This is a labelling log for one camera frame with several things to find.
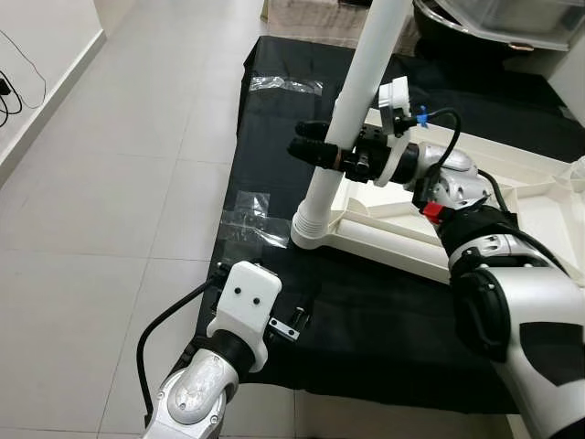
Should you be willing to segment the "white plastic table top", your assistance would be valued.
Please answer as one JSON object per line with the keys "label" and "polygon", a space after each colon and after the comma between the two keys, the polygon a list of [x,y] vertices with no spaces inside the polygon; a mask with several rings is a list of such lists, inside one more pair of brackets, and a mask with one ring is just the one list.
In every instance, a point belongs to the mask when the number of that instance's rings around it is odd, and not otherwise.
{"label": "white plastic table top", "polygon": [[[425,167],[443,158],[444,147],[452,141],[452,136],[434,130],[414,130],[410,134],[412,141],[420,146],[420,171],[414,180],[417,184]],[[516,217],[517,227],[539,239],[563,264],[568,275],[582,284],[585,191],[573,192],[563,176],[572,162],[561,162],[476,135],[463,135],[454,145],[455,150],[444,159],[447,177],[436,188],[436,199],[451,201],[459,208],[483,200],[494,208],[508,210]],[[450,260],[443,247],[439,250],[404,238],[366,242],[337,233],[340,218],[350,209],[371,209],[379,213],[409,209],[421,214],[415,208],[413,196],[414,191],[406,191],[392,181],[376,187],[375,179],[347,179],[343,173],[331,205],[327,243],[322,246],[351,252],[426,279],[446,281],[450,276]]]}

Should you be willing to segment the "black wok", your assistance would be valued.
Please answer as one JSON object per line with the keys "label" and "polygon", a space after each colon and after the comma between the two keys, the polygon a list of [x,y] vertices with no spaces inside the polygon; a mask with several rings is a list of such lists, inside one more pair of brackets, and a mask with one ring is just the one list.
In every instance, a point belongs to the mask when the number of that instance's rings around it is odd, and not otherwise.
{"label": "black wok", "polygon": [[515,48],[500,41],[484,40],[459,30],[461,25],[436,0],[414,0],[414,24],[418,40],[414,58],[451,64],[480,64],[501,70],[507,61],[531,59],[539,51]]}

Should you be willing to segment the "cross-shaped clear tape piece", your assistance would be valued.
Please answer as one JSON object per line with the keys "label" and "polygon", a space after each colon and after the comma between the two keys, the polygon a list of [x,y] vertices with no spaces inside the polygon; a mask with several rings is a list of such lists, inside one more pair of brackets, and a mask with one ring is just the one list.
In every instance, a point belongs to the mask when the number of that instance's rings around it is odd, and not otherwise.
{"label": "cross-shaped clear tape piece", "polygon": [[238,191],[235,204],[223,209],[217,240],[221,261],[258,261],[266,248],[285,250],[290,242],[290,221],[269,217],[271,194]]}

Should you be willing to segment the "clear plastic storage box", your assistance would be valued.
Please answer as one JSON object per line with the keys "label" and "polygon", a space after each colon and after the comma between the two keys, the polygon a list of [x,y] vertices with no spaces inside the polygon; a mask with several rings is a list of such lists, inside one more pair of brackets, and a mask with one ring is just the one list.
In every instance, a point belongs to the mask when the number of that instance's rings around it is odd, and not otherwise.
{"label": "clear plastic storage box", "polygon": [[585,0],[413,0],[423,16],[482,40],[523,50],[568,51]]}

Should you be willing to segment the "clear tape strip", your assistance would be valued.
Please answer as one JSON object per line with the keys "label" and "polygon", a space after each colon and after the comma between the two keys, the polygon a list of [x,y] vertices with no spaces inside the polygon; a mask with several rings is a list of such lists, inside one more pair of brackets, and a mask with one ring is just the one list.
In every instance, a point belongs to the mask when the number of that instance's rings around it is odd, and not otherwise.
{"label": "clear tape strip", "polygon": [[324,83],[319,80],[296,79],[296,77],[254,76],[248,80],[247,91],[292,91],[321,96]]}

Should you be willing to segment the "beige patterned bench cloth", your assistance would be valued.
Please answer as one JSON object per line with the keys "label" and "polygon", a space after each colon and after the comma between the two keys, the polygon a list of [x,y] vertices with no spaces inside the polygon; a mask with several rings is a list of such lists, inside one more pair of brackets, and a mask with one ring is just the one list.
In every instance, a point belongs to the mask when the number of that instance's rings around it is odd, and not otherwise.
{"label": "beige patterned bench cloth", "polygon": [[360,0],[263,0],[260,19],[272,37],[355,48],[368,12]]}

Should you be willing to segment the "black tablecloth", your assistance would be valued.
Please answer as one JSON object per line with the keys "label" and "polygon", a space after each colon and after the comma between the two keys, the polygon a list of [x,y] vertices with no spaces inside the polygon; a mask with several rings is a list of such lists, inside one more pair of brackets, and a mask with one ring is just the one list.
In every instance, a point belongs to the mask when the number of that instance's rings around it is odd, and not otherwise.
{"label": "black tablecloth", "polygon": [[[271,194],[269,217],[293,216],[311,168],[290,157],[287,145],[297,122],[333,113],[352,56],[351,48],[268,35],[247,43],[239,74],[229,81],[238,99],[229,106],[234,156],[221,210],[235,204],[238,191],[263,192]],[[254,76],[319,80],[324,91],[248,92]],[[561,162],[584,155],[584,128],[542,76],[397,55],[384,77],[400,76],[409,77],[415,101],[456,110],[465,134]],[[271,344],[266,367],[251,383],[377,404],[515,412],[492,364],[457,336],[446,284],[330,247],[269,247],[259,261],[282,281],[272,310],[282,321],[293,316],[307,284],[320,284],[321,293],[300,338]]]}

